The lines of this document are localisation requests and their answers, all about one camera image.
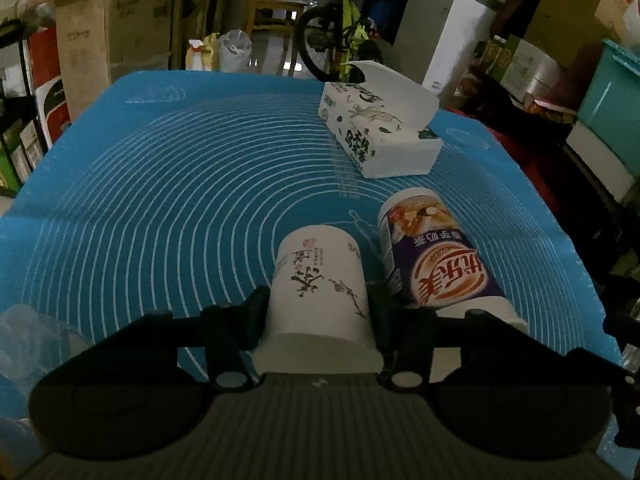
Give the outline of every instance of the bicycle tire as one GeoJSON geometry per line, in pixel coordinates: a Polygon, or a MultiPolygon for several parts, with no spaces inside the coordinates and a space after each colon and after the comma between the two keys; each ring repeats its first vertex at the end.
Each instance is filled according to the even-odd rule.
{"type": "Polygon", "coordinates": [[[341,30],[342,28],[340,22],[337,22],[335,19],[335,9],[333,8],[333,6],[312,7],[311,9],[305,11],[302,16],[300,16],[296,20],[296,26],[293,31],[293,41],[296,42],[298,53],[302,58],[302,62],[305,64],[309,72],[311,72],[312,75],[315,76],[316,79],[318,79],[318,81],[338,81],[338,78],[340,76],[339,71],[325,72],[314,63],[311,55],[307,50],[305,31],[309,22],[316,18],[327,18],[331,20],[331,22],[334,22],[335,30],[341,30]]]}

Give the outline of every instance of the white appliance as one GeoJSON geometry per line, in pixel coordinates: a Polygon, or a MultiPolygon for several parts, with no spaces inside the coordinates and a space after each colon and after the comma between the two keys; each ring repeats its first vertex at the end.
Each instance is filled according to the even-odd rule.
{"type": "Polygon", "coordinates": [[[436,94],[441,106],[453,93],[476,44],[488,40],[497,0],[408,0],[394,42],[399,71],[436,94]]]}
{"type": "Polygon", "coordinates": [[[566,143],[613,199],[622,202],[635,178],[609,146],[580,121],[571,130],[566,143]]]}

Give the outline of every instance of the red and white box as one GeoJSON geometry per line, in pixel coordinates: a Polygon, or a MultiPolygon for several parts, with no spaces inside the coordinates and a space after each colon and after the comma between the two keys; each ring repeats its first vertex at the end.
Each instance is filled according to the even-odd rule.
{"type": "Polygon", "coordinates": [[[40,124],[50,148],[71,124],[62,85],[56,28],[45,28],[28,39],[40,124]]]}

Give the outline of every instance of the stacked cardboard boxes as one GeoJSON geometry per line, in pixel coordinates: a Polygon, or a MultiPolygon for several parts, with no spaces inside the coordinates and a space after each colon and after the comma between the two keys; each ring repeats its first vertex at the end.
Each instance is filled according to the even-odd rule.
{"type": "Polygon", "coordinates": [[[182,0],[55,4],[60,69],[72,122],[124,75],[180,68],[182,0]]]}
{"type": "Polygon", "coordinates": [[[604,38],[620,41],[626,0],[540,0],[524,38],[510,36],[491,76],[521,103],[545,97],[604,38]]]}
{"type": "Polygon", "coordinates": [[[581,49],[625,34],[626,0],[540,0],[524,40],[569,67],[581,49]]]}

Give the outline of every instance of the white paper cup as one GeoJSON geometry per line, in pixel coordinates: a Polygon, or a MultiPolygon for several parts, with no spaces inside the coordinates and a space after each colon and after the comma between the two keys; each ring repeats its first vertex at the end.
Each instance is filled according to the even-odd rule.
{"type": "Polygon", "coordinates": [[[360,249],[341,229],[314,225],[280,244],[259,373],[379,373],[360,249]]]}
{"type": "MultiPolygon", "coordinates": [[[[378,228],[388,286],[408,306],[460,319],[478,308],[529,333],[436,192],[412,187],[395,193],[380,209],[378,228]]],[[[459,367],[460,348],[436,348],[430,381],[459,367]]]]}

